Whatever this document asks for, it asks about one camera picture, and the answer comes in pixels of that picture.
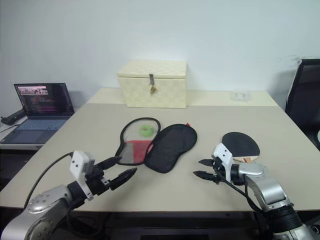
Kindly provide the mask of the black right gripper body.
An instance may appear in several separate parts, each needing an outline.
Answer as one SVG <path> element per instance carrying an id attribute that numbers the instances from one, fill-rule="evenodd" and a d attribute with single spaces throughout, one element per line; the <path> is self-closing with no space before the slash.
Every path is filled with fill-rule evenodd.
<path id="1" fill-rule="evenodd" d="M 214 157 L 212 160 L 212 167 L 214 170 L 214 182 L 219 185 L 220 182 L 226 182 L 226 170 L 223 166 L 223 162 L 218 157 Z"/>

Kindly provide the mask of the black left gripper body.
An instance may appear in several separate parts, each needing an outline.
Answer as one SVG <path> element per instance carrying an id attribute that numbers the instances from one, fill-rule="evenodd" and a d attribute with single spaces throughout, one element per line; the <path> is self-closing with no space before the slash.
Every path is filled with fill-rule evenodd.
<path id="1" fill-rule="evenodd" d="M 104 178 L 104 170 L 97 164 L 93 166 L 90 172 L 85 174 L 85 179 L 94 196 L 99 196 L 110 189 L 109 181 Z"/>

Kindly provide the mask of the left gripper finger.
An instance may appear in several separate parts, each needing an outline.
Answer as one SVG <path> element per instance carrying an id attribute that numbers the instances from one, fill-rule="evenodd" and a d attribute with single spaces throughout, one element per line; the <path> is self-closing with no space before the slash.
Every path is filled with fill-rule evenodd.
<path id="1" fill-rule="evenodd" d="M 137 171 L 137 168 L 127 169 L 124 172 L 120 173 L 116 178 L 109 181 L 109 188 L 114 191 L 118 187 L 126 183 Z"/>
<path id="2" fill-rule="evenodd" d="M 121 156 L 113 156 L 96 164 L 100 169 L 107 170 L 116 165 L 122 159 Z"/>

